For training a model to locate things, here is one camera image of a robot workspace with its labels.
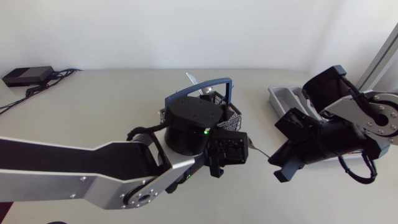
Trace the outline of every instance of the cable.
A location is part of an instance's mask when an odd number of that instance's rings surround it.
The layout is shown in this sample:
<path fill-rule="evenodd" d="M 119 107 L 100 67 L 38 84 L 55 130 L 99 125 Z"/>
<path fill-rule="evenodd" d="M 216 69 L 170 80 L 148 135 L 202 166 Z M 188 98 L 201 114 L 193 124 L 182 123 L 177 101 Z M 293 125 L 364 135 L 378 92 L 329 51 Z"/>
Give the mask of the cable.
<path fill-rule="evenodd" d="M 268 157 L 268 159 L 269 159 L 269 156 L 268 156 L 265 152 L 261 151 L 260 149 L 258 149 L 258 148 L 253 148 L 253 147 L 250 147 L 250 149 L 254 149 L 254 150 L 257 150 L 257 151 L 261 152 L 263 155 L 265 155 L 265 156 Z"/>
<path fill-rule="evenodd" d="M 32 96 L 34 96 L 36 94 L 39 94 L 39 93 L 43 92 L 44 90 L 46 90 L 46 89 L 48 89 L 48 88 L 50 88 L 52 86 L 55 86 L 61 80 L 63 80 L 65 77 L 68 77 L 69 75 L 71 75 L 75 71 L 81 71 L 81 70 L 77 69 L 77 68 L 68 68 L 68 69 L 64 69 L 64 70 L 62 70 L 60 72 L 53 72 L 51 74 L 51 79 L 52 80 L 57 80 L 56 82 L 51 83 L 51 84 L 36 86 L 36 87 L 27 89 L 26 90 L 26 94 L 25 94 L 25 98 L 17 100 L 17 101 L 15 101 L 13 103 L 9 103 L 6 106 L 0 107 L 0 110 L 2 110 L 0 112 L 0 115 L 4 114 L 7 110 L 11 109 L 13 106 L 18 105 L 19 103 L 22 103 L 23 101 L 29 99 L 30 97 L 32 97 Z"/>
<path fill-rule="evenodd" d="M 126 140 L 131 141 L 136 134 L 154 133 L 156 131 L 160 131 L 160 130 L 166 128 L 168 125 L 169 124 L 167 122 L 163 122 L 160 125 L 153 126 L 150 128 L 136 127 L 127 134 Z"/>
<path fill-rule="evenodd" d="M 378 125 L 386 125 L 386 121 L 379 116 L 379 113 L 371 106 L 368 99 L 365 97 L 364 93 L 361 93 L 346 77 L 340 75 L 341 81 L 349 87 L 349 93 L 353 97 L 356 104 L 361 108 L 361 110 L 370 116 L 374 122 Z"/>
<path fill-rule="evenodd" d="M 344 168 L 345 172 L 352 177 L 354 180 L 358 181 L 361 184 L 370 184 L 372 183 L 377 176 L 377 171 L 376 171 L 376 166 L 373 163 L 373 160 L 371 160 L 368 155 L 365 153 L 362 153 L 363 160 L 365 161 L 365 164 L 371 171 L 371 176 L 369 178 L 365 177 L 360 177 L 356 174 L 354 174 L 347 166 L 346 162 L 344 161 L 343 156 L 338 156 L 338 161 L 340 162 L 341 166 Z"/>

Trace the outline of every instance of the white table surface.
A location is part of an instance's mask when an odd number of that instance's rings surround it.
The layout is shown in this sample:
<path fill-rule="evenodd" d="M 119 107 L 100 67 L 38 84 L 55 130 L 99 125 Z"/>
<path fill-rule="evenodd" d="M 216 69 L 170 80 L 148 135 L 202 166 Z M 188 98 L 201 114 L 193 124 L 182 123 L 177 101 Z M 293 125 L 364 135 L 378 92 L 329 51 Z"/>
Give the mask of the white table surface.
<path fill-rule="evenodd" d="M 268 154 L 286 138 L 274 127 L 267 87 L 302 86 L 311 78 L 280 70 L 187 71 L 199 82 L 233 79 L 241 131 Z M 158 124 L 164 98 L 189 85 L 185 70 L 78 72 L 0 116 L 0 136 L 81 147 L 125 140 L 136 126 Z M 0 83 L 0 105 L 19 100 L 25 89 Z M 223 86 L 216 90 L 224 93 Z M 273 175 L 279 168 L 250 150 L 245 165 L 226 166 L 221 178 L 202 167 L 142 208 L 102 210 L 81 199 L 16 202 L 3 223 L 397 223 L 397 151 L 392 146 L 376 161 L 379 175 L 370 185 L 355 182 L 336 161 L 305 166 L 281 184 Z M 369 175 L 361 159 L 348 164 Z"/>

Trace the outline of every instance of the blue basket handle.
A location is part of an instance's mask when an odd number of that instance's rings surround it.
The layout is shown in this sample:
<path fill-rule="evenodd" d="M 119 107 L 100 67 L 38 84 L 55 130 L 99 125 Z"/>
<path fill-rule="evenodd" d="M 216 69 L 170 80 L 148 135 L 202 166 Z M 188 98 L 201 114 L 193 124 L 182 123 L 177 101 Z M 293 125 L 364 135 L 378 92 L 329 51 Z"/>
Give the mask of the blue basket handle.
<path fill-rule="evenodd" d="M 217 78 L 214 80 L 209 80 L 205 81 L 203 83 L 198 83 L 196 85 L 190 86 L 188 88 L 185 88 L 181 91 L 178 91 L 164 99 L 165 103 L 165 108 L 171 104 L 174 100 L 182 97 L 182 96 L 187 96 L 190 93 L 193 93 L 194 91 L 201 90 L 203 88 L 213 86 L 213 85 L 219 85 L 225 83 L 225 100 L 228 102 L 228 104 L 231 103 L 231 90 L 232 90 L 232 79 L 230 78 Z"/>

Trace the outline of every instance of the white wall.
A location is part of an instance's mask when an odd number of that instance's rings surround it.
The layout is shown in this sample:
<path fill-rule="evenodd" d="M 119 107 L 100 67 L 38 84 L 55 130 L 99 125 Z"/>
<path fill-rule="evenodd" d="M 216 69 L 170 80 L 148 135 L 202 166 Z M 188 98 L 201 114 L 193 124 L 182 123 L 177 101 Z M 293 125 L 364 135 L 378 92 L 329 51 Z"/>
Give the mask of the white wall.
<path fill-rule="evenodd" d="M 2 0 L 0 75 L 15 67 L 281 68 L 342 64 L 353 83 L 396 0 Z"/>

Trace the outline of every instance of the black power adapter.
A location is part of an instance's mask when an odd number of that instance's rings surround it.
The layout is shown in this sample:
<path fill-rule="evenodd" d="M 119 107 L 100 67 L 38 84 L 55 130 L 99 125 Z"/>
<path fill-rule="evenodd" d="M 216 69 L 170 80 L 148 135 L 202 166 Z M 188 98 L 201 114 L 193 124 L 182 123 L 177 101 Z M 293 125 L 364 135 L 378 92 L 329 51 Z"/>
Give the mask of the black power adapter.
<path fill-rule="evenodd" d="M 8 87 L 45 85 L 51 80 L 54 69 L 51 66 L 16 68 L 2 78 Z"/>

